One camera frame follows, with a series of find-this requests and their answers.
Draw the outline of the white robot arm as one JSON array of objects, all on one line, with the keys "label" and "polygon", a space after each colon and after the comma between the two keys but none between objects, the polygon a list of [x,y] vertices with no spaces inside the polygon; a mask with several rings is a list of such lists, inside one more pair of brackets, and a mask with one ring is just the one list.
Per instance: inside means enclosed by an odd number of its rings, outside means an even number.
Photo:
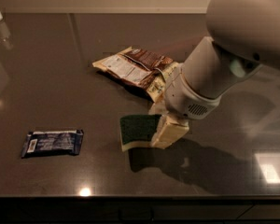
[{"label": "white robot arm", "polygon": [[204,119],[222,95],[268,65],[280,70],[280,0],[210,0],[209,33],[169,75],[151,147],[165,149]]}]

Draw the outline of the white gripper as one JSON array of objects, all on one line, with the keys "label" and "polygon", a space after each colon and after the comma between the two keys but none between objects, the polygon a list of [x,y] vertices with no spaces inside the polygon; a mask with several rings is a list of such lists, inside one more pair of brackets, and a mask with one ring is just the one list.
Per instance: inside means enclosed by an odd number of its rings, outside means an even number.
[{"label": "white gripper", "polygon": [[179,64],[167,78],[164,101],[154,103],[148,110],[149,115],[162,115],[150,146],[168,148],[189,131],[188,119],[204,119],[218,107],[220,100],[220,96],[210,99],[195,92],[182,73],[182,64]]}]

